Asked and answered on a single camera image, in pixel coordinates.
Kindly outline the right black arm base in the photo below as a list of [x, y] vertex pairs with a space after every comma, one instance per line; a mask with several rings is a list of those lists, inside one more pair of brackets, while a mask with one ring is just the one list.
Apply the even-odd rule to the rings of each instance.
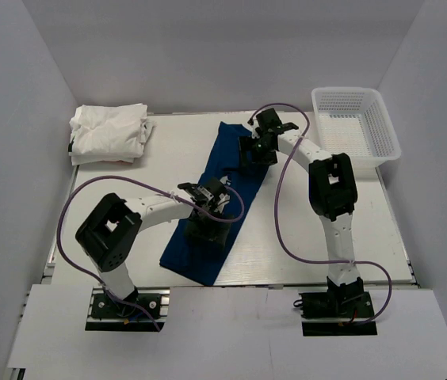
[[371, 296], [362, 279], [337, 286], [327, 282], [324, 292], [305, 292], [293, 302], [301, 312], [305, 337], [375, 336]]

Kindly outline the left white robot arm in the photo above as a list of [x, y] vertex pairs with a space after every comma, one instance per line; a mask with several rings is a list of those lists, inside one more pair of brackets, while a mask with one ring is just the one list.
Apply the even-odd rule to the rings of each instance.
[[75, 239], [111, 292], [113, 310], [121, 316], [136, 310], [137, 290], [125, 261], [140, 232], [184, 219], [189, 239], [223, 245], [231, 224], [243, 216], [242, 211], [224, 214], [230, 200], [230, 188], [215, 177], [206, 184], [185, 182], [171, 192], [137, 199], [105, 195], [78, 228]]

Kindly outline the white t shirt stack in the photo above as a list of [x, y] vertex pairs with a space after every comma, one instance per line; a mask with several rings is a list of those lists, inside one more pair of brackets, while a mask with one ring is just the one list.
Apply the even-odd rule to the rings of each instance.
[[132, 164], [143, 153], [156, 122], [142, 103], [117, 107], [82, 105], [70, 120], [68, 154], [73, 166], [94, 162]]

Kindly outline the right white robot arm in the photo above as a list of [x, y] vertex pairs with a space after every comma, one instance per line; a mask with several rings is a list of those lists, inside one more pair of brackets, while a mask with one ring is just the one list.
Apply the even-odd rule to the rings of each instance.
[[364, 294], [354, 260], [352, 219], [357, 186], [350, 157], [330, 154], [310, 139], [298, 135], [294, 123], [284, 123], [273, 108], [256, 111], [248, 120], [257, 124], [251, 137], [239, 139], [240, 169], [244, 172], [277, 163], [283, 153], [308, 174], [308, 199], [319, 216], [328, 256], [329, 309], [347, 315]]

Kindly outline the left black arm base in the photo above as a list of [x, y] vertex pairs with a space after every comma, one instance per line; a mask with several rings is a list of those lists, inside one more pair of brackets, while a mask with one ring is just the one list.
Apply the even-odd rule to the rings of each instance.
[[155, 320], [134, 306], [113, 301], [102, 289], [93, 290], [86, 319], [86, 331], [158, 333], [162, 330], [169, 307], [168, 290], [139, 290], [134, 301]]

